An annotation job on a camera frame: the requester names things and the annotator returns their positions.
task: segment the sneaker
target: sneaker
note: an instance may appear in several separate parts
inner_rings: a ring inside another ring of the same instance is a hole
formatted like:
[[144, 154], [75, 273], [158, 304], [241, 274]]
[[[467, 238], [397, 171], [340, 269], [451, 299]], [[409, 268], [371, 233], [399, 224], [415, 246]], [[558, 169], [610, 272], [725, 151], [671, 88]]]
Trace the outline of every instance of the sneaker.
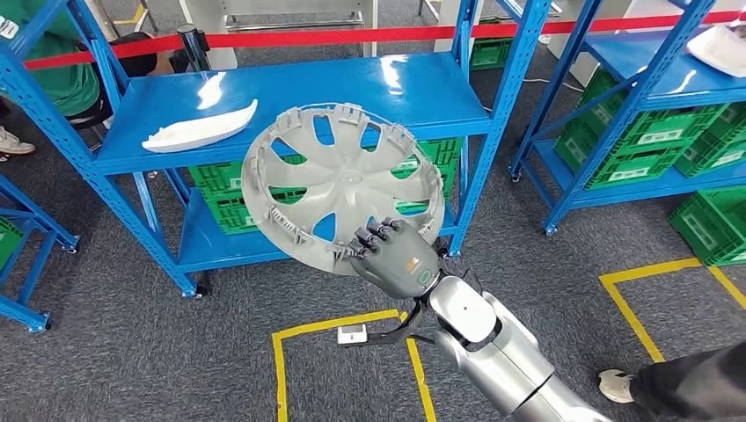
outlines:
[[30, 143], [21, 142], [14, 134], [0, 126], [0, 153], [14, 156], [23, 156], [31, 154], [36, 150]]
[[601, 380], [598, 388], [612, 402], [631, 403], [634, 401], [629, 387], [634, 375], [625, 374], [618, 369], [609, 369], [599, 374], [598, 378]]

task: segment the yellow tape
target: yellow tape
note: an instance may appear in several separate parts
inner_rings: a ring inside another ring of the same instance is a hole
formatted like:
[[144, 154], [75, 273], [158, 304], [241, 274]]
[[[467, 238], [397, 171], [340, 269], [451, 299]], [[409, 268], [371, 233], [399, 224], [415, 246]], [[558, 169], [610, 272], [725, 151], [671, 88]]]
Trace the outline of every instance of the yellow tape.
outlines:
[[142, 4], [137, 5], [137, 9], [135, 10], [135, 15], [130, 20], [115, 20], [115, 25], [137, 25], [138, 22], [140, 22], [140, 18], [143, 17], [143, 13], [145, 12], [145, 8]]
[[679, 259], [678, 261], [663, 262], [654, 266], [643, 266], [632, 270], [620, 271], [618, 273], [605, 274], [599, 277], [601, 282], [619, 283], [635, 279], [642, 279], [653, 275], [672, 273], [685, 268], [697, 268], [702, 266], [696, 258]]
[[[282, 352], [282, 341], [285, 338], [297, 336], [299, 334], [308, 334], [314, 331], [328, 330], [330, 328], [341, 327], [344, 325], [355, 325], [370, 323], [386, 318], [400, 318], [401, 321], [406, 319], [406, 313], [399, 314], [396, 309], [379, 310], [367, 314], [344, 316], [342, 318], [319, 321], [317, 323], [303, 324], [296, 327], [287, 328], [272, 334], [272, 347], [274, 349], [274, 371], [277, 378], [277, 420], [278, 422], [287, 422], [288, 420], [288, 397], [285, 383], [285, 356]], [[412, 360], [414, 368], [414, 377], [417, 381], [417, 388], [420, 391], [422, 407], [425, 409], [425, 417], [428, 422], [435, 422], [435, 410], [430, 397], [428, 385], [425, 383], [425, 372], [422, 369], [420, 354], [417, 352], [417, 345], [414, 340], [406, 340], [406, 349], [409, 352], [409, 358]]]
[[[404, 321], [406, 319], [406, 312], [402, 312], [399, 319]], [[422, 408], [425, 410], [425, 420], [427, 420], [427, 422], [435, 422], [433, 399], [430, 397], [430, 389], [425, 383], [425, 370], [422, 369], [420, 353], [417, 351], [417, 345], [414, 343], [413, 338], [408, 338], [406, 340], [406, 350], [409, 352], [409, 359], [412, 361], [412, 368], [414, 368], [414, 379], [417, 381], [417, 389], [420, 391]]]
[[743, 293], [741, 293], [741, 290], [739, 290], [738, 287], [736, 287], [733, 282], [725, 276], [723, 271], [721, 271], [717, 266], [708, 266], [707, 269], [710, 270], [710, 273], [714, 275], [716, 279], [718, 279], [720, 284], [728, 291], [728, 293], [733, 296], [735, 301], [741, 305], [741, 308], [746, 309], [746, 296], [744, 296]]
[[609, 292], [611, 299], [614, 301], [614, 303], [617, 304], [617, 307], [619, 307], [619, 311], [622, 313], [622, 317], [624, 317], [630, 327], [632, 327], [634, 333], [637, 334], [637, 338], [640, 339], [640, 342], [645, 347], [645, 350], [647, 350], [647, 354], [649, 354], [655, 362], [664, 362], [665, 359], [663, 358], [661, 351], [659, 351], [658, 347], [655, 345], [655, 343], [653, 343], [653, 340], [647, 334], [647, 331], [645, 331], [645, 327], [640, 324], [640, 320], [637, 319], [637, 317], [634, 315], [634, 312], [632, 312], [632, 310], [630, 309], [629, 305], [625, 301], [625, 298], [622, 297], [622, 295], [617, 290], [617, 287], [614, 286], [614, 282], [603, 280], [603, 276], [600, 278], [602, 278], [601, 284], [603, 285], [603, 288], [605, 288], [606, 291]]

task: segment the blue metal shelf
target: blue metal shelf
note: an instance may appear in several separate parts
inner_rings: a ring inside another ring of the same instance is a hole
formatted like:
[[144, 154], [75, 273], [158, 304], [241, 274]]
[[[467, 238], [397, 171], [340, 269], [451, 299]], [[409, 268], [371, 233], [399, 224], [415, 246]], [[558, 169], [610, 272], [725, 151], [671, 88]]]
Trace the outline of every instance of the blue metal shelf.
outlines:
[[[691, 0], [674, 27], [667, 32], [618, 33], [587, 37], [590, 24], [598, 13], [602, 0], [587, 0], [573, 32], [559, 58], [552, 80], [547, 85], [523, 141], [509, 166], [510, 176], [518, 180], [525, 172], [539, 195], [549, 206], [549, 215], [542, 222], [547, 235], [557, 231], [557, 224], [567, 211], [629, 200], [658, 198], [690, 193], [710, 187], [746, 184], [746, 165], [730, 166], [697, 178], [686, 178], [676, 169], [669, 169], [653, 181], [630, 183], [586, 190], [585, 186], [598, 166], [610, 153], [617, 139], [634, 122], [640, 112], [670, 108], [685, 108], [746, 100], [746, 79], [735, 79], [711, 69], [685, 52], [685, 44], [696, 34], [714, 0]], [[574, 112], [551, 124], [545, 121], [560, 92], [570, 66], [583, 51], [589, 51], [618, 81], [618, 85], [592, 98]], [[628, 95], [599, 136], [588, 159], [572, 173], [555, 154], [554, 141], [546, 135], [600, 104], [620, 90]], [[530, 155], [549, 171], [559, 195], [552, 195], [532, 167]]]
[[[333, 227], [324, 227], [326, 222], [319, 224], [321, 236], [325, 233], [333, 233]], [[456, 230], [453, 213], [450, 207], [446, 207], [440, 235], [452, 236]], [[245, 266], [287, 257], [259, 231], [225, 235], [217, 226], [215, 217], [210, 213], [199, 191], [193, 189], [181, 231], [178, 262], [180, 270], [193, 273], [226, 266]]]
[[[81, 33], [82, 42], [96, 58], [115, 111], [113, 126], [99, 152], [94, 155], [88, 150], [26, 70], [23, 57], [17, 57], [3, 43], [0, 43], [0, 88], [26, 111], [184, 296], [197, 295], [197, 286], [189, 273], [285, 257], [261, 234], [224, 236], [202, 199], [195, 197], [194, 190], [177, 169], [242, 161], [259, 131], [293, 106], [326, 102], [357, 104], [404, 125], [421, 140], [484, 135], [475, 157], [470, 157], [470, 143], [463, 143], [459, 209], [446, 215], [442, 231], [443, 235], [451, 236], [449, 253], [458, 254], [549, 9], [549, 2], [528, 2], [523, 9], [492, 111], [487, 113], [469, 85], [469, 39], [477, 0], [461, 1], [453, 47], [446, 53], [142, 78], [129, 78], [124, 73], [84, 0], [48, 0], [38, 12], [39, 17], [32, 19], [18, 38], [38, 38], [48, 17], [56, 16], [63, 5]], [[178, 120], [237, 110], [255, 98], [259, 106], [251, 123], [229, 139], [170, 154], [154, 154], [142, 148], [148, 135], [161, 127]], [[329, 138], [327, 133], [319, 134], [322, 142]], [[165, 169], [165, 176], [186, 208], [178, 257], [171, 254], [164, 240], [142, 174], [154, 169]], [[132, 173], [135, 179], [144, 213], [136, 209], [117, 185], [113, 175], [125, 173]]]
[[[216, 88], [206, 94], [206, 84]], [[201, 107], [204, 98], [216, 104]], [[141, 145], [172, 122], [232, 112], [255, 98], [259, 106], [252, 121], [231, 138], [169, 154], [152, 153]], [[105, 174], [118, 174], [243, 161], [251, 142], [278, 114], [293, 106], [328, 102], [362, 106], [404, 125], [421, 140], [484, 134], [490, 124], [448, 52], [141, 77], [132, 80], [122, 98], [94, 165]], [[322, 142], [332, 136], [328, 127], [317, 135]]]
[[65, 251], [75, 251], [78, 237], [71, 235], [60, 226], [4, 176], [0, 176], [0, 198], [4, 206], [10, 206], [9, 208], [0, 207], [0, 215], [6, 217], [23, 233], [16, 250], [0, 267], [0, 287], [11, 274], [29, 236], [34, 231], [39, 231], [44, 236], [17, 297], [11, 299], [0, 295], [0, 316], [26, 325], [30, 332], [44, 331], [47, 328], [49, 313], [29, 309], [31, 294], [55, 243], [61, 245]]
[[[552, 180], [564, 193], [573, 186], [574, 174], [554, 152], [554, 141], [534, 143], [534, 150]], [[676, 168], [670, 168], [657, 180], [601, 189], [581, 190], [568, 204], [570, 209], [617, 204], [630, 200], [647, 200], [662, 196], [692, 193], [699, 189], [746, 185], [746, 164], [710, 171], [696, 178], [687, 178]]]
[[[650, 63], [668, 34], [668, 31], [656, 31], [589, 36], [585, 49], [615, 79], [623, 81]], [[746, 78], [722, 73], [682, 51], [674, 58], [641, 110], [708, 106], [743, 101], [744, 98]]]

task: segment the white boat model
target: white boat model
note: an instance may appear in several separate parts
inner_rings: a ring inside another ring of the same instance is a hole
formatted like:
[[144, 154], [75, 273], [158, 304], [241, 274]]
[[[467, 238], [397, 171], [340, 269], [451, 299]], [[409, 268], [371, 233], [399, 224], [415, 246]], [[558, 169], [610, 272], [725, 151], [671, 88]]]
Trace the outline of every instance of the white boat model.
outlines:
[[202, 119], [177, 121], [148, 136], [143, 148], [152, 152], [177, 152], [218, 142], [244, 130], [256, 113], [258, 101], [235, 112]]

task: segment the red barrier tape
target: red barrier tape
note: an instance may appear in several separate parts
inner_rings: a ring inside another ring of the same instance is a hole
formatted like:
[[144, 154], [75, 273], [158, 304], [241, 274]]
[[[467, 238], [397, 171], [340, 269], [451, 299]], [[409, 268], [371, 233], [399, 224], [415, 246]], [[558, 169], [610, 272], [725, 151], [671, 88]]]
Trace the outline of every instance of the red barrier tape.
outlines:
[[[732, 22], [746, 18], [740, 11], [717, 11], [705, 16], [706, 24]], [[678, 15], [653, 16], [645, 18], [598, 19], [590, 27], [591, 32], [608, 32], [629, 29], [646, 29], [673, 26]], [[558, 34], [573, 31], [575, 22], [547, 22], [541, 33]], [[476, 25], [472, 28], [472, 37], [497, 38], [513, 37], [518, 25], [490, 24]], [[377, 29], [337, 29], [324, 31], [281, 31], [264, 33], [216, 33], [208, 34], [211, 48], [220, 47], [290, 47], [317, 46], [329, 44], [357, 44], [361, 42], [393, 42], [440, 40], [453, 37], [453, 26], [416, 26], [407, 28]], [[136, 55], [149, 55], [161, 51], [181, 48], [177, 35], [165, 35], [153, 40], [143, 40], [113, 46], [114, 54], [119, 58]], [[89, 52], [58, 55], [45, 59], [31, 60], [25, 63], [29, 70], [69, 66], [93, 62]]]

